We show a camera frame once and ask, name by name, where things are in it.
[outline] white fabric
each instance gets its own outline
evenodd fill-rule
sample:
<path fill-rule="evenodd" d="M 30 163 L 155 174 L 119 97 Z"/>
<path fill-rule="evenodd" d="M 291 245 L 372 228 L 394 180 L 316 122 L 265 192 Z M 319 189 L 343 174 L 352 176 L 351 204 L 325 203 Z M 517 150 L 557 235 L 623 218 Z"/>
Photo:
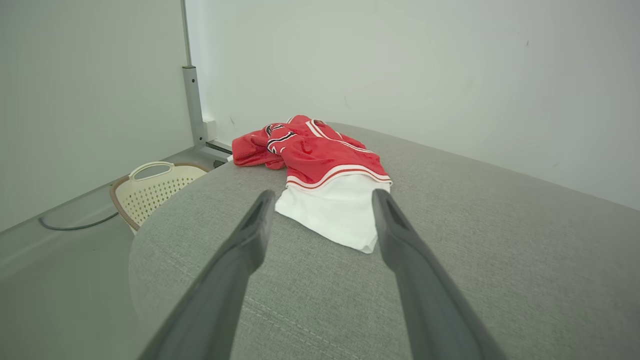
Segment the white fabric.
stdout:
<path fill-rule="evenodd" d="M 345 175 L 314 191 L 288 186 L 275 209 L 331 241 L 370 254 L 378 241 L 371 193 L 390 187 L 366 175 Z"/>

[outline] gray cushion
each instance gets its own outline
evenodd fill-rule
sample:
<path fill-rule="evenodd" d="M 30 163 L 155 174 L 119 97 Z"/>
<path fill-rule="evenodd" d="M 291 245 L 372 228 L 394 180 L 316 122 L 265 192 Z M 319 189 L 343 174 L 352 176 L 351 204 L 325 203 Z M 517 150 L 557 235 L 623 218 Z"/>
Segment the gray cushion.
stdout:
<path fill-rule="evenodd" d="M 640 211 L 374 131 L 391 194 L 512 359 L 639 359 Z M 285 170 L 226 164 L 135 238 L 131 291 L 151 334 L 258 194 Z M 409 359 L 393 273 L 275 214 L 234 359 Z"/>

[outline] clothing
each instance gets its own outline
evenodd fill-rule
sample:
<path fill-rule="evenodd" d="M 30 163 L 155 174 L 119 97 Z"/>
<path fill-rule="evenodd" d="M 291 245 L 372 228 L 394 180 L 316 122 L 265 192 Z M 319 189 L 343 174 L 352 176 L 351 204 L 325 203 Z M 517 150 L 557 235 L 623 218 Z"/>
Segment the clothing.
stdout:
<path fill-rule="evenodd" d="M 390 190 L 380 157 L 320 120 L 304 115 L 235 139 L 237 166 L 287 167 L 276 211 L 331 241 L 370 254 L 377 235 L 371 192 Z"/>

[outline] laundry basket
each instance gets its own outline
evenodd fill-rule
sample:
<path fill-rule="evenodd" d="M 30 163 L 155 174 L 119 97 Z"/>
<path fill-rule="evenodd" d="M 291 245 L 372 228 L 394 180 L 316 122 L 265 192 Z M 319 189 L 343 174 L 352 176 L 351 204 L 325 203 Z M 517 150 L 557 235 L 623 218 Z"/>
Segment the laundry basket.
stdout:
<path fill-rule="evenodd" d="M 136 177 L 143 170 L 159 166 L 168 167 L 168 170 L 141 179 Z M 165 161 L 146 163 L 113 184 L 111 200 L 135 234 L 158 206 L 206 173 L 204 168 L 195 164 Z"/>

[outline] gray upholstered ottoman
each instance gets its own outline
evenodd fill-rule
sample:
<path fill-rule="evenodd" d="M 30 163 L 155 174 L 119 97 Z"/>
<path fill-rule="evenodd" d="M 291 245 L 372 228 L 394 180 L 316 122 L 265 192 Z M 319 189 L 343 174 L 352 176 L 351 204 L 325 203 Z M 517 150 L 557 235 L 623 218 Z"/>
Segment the gray upholstered ottoman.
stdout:
<path fill-rule="evenodd" d="M 391 194 L 512 359 L 640 359 L 640 211 L 357 127 Z M 163 204 L 129 263 L 157 329 L 258 194 L 284 170 L 229 163 Z M 394 274 L 275 214 L 251 277 L 234 359 L 409 359 Z"/>

